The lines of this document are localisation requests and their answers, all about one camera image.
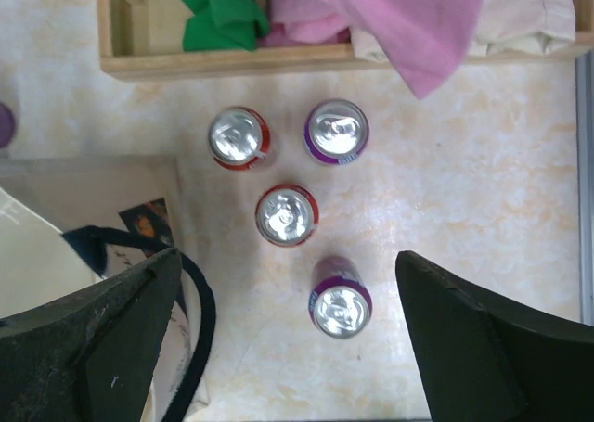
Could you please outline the beige canvas tote bag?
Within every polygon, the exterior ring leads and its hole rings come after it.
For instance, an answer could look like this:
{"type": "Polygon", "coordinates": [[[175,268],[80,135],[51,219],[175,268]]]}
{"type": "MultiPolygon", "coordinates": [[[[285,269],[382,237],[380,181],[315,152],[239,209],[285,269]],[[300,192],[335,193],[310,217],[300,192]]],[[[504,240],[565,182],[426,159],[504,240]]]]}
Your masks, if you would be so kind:
{"type": "Polygon", "coordinates": [[[171,157],[2,159],[1,320],[178,250],[180,287],[138,421],[186,421],[208,402],[216,304],[181,230],[171,157]]]}

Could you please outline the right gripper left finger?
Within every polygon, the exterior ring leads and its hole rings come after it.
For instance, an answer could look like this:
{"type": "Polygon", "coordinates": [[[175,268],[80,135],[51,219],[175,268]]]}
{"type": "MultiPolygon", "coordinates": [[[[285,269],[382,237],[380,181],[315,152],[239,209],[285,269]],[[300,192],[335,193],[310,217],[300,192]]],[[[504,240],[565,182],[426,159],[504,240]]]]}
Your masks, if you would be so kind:
{"type": "Polygon", "coordinates": [[[166,249],[1,320],[4,421],[138,421],[182,273],[166,249]]]}

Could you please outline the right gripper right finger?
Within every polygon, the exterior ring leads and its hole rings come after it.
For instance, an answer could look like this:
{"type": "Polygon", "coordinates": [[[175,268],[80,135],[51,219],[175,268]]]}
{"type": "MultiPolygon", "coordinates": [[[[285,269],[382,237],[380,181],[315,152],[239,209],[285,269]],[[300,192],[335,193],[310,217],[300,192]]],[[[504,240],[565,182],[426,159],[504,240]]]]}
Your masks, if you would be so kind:
{"type": "Polygon", "coordinates": [[[593,328],[482,288],[414,251],[395,277],[434,421],[590,421],[593,328]]]}

